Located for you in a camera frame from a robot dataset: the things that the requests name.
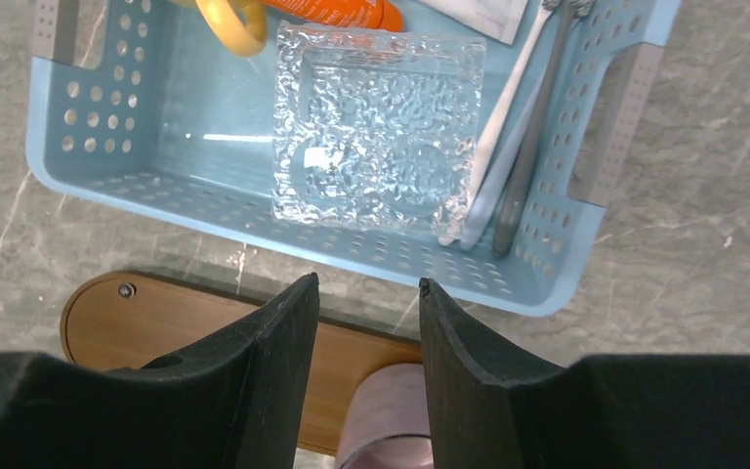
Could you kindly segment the yellow mug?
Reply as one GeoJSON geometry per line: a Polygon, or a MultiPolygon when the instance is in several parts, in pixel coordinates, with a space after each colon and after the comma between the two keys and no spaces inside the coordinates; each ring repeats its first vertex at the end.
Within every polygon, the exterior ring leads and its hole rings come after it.
{"type": "Polygon", "coordinates": [[[238,57],[252,57],[265,48],[268,19],[261,1],[172,0],[172,3],[197,11],[225,48],[238,57]]]}

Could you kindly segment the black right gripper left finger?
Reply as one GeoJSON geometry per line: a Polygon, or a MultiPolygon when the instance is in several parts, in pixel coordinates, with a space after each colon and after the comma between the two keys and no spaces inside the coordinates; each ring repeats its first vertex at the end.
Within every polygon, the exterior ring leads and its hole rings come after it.
{"type": "Polygon", "coordinates": [[[0,468],[289,468],[319,316],[316,274],[145,366],[0,352],[0,468]]]}

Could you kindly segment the orange toothpaste tube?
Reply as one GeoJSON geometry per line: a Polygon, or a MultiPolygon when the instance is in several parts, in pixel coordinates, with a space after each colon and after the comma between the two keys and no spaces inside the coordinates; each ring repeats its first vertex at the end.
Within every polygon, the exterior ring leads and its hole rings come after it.
{"type": "Polygon", "coordinates": [[[403,32],[400,10],[383,0],[266,0],[284,14],[319,24],[403,32]]]}

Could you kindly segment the clear glass holder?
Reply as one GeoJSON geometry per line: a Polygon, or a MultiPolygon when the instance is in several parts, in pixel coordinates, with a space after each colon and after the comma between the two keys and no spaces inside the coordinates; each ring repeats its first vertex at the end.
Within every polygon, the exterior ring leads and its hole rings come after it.
{"type": "Polygon", "coordinates": [[[276,46],[275,218],[459,237],[474,194],[484,39],[285,21],[276,46]]]}

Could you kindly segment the purple mug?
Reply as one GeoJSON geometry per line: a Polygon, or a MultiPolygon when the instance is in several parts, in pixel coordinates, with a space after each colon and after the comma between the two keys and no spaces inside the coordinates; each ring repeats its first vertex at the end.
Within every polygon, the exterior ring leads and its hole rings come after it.
{"type": "Polygon", "coordinates": [[[381,368],[355,390],[335,457],[337,468],[432,468],[424,368],[381,368]]]}

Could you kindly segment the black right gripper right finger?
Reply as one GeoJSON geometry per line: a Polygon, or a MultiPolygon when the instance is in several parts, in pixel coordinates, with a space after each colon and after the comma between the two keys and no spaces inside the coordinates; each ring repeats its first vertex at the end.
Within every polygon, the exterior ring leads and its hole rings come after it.
{"type": "Polygon", "coordinates": [[[419,284],[438,468],[750,468],[750,355],[599,354],[562,367],[419,284]]]}

